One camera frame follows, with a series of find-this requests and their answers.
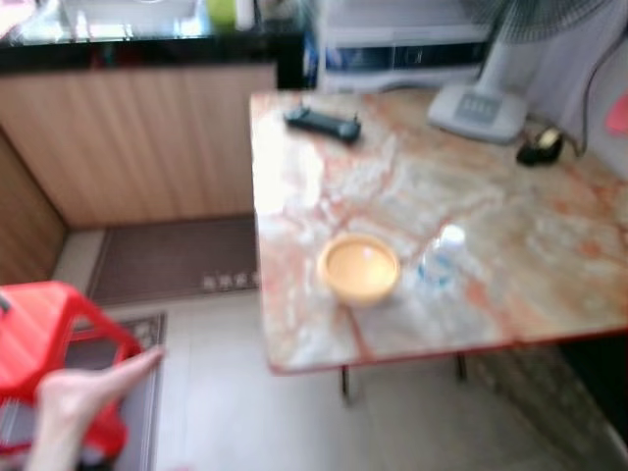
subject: fan stand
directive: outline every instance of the fan stand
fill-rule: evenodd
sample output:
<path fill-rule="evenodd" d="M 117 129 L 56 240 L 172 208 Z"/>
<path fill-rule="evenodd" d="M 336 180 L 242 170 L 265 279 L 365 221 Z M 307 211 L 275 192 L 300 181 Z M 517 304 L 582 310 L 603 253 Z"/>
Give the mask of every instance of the fan stand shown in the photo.
<path fill-rule="evenodd" d="M 498 144 L 507 144 L 517 137 L 523 129 L 528 105 L 517 95 L 501 90 L 509 53 L 507 46 L 494 43 L 480 80 L 443 87 L 428 110 L 428 121 L 466 137 Z"/>

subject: wood panel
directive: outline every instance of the wood panel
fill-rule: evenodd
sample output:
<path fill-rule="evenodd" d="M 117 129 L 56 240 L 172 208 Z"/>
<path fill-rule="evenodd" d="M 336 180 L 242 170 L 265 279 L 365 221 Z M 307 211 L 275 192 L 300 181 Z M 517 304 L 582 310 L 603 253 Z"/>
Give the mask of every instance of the wood panel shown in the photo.
<path fill-rule="evenodd" d="M 66 228 L 0 133 L 0 285 L 46 280 Z"/>
<path fill-rule="evenodd" d="M 72 228 L 253 210 L 248 97 L 274 66 L 0 79 L 0 123 Z"/>

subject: yellow bowl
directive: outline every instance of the yellow bowl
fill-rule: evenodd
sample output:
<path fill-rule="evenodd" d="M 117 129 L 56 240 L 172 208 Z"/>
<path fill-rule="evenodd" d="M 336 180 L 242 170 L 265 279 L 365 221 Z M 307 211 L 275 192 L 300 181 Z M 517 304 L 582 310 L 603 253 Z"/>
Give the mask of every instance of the yellow bowl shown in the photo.
<path fill-rule="evenodd" d="M 340 301 L 367 306 L 394 289 L 401 273 L 393 250 L 371 235 L 341 235 L 318 259 L 318 274 Z"/>

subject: green bottle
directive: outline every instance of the green bottle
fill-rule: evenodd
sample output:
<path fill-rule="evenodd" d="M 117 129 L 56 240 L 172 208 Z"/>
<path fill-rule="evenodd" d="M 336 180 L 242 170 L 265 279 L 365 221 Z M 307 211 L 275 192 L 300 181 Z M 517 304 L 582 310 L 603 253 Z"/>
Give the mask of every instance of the green bottle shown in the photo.
<path fill-rule="evenodd" d="M 236 23 L 236 0 L 205 0 L 212 23 L 231 26 Z"/>

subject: brown doormat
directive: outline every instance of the brown doormat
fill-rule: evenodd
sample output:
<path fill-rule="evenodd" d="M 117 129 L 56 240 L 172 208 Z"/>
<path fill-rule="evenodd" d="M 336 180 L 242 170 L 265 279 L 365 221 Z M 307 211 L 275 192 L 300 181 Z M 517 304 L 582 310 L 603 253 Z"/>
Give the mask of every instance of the brown doormat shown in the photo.
<path fill-rule="evenodd" d="M 88 295 L 119 304 L 257 288 L 252 216 L 109 230 Z"/>
<path fill-rule="evenodd" d="M 163 314 L 121 323 L 123 327 L 135 335 L 145 348 L 163 342 L 164 324 Z M 68 368 L 99 370 L 111 365 L 115 352 L 115 344 L 108 340 L 73 342 L 68 349 L 66 366 Z M 159 385 L 159 372 L 153 373 L 148 380 L 136 387 L 123 401 L 120 414 L 129 430 L 127 445 L 114 463 L 106 467 L 94 467 L 92 469 L 111 469 L 112 471 L 149 471 L 153 469 L 153 435 L 157 419 L 155 412 Z M 16 403 L 9 403 L 0 407 L 0 440 L 9 444 L 28 441 L 32 437 L 33 426 L 34 414 L 30 407 Z M 100 461 L 99 456 L 89 449 L 83 451 L 82 460 L 84 463 L 90 464 Z"/>

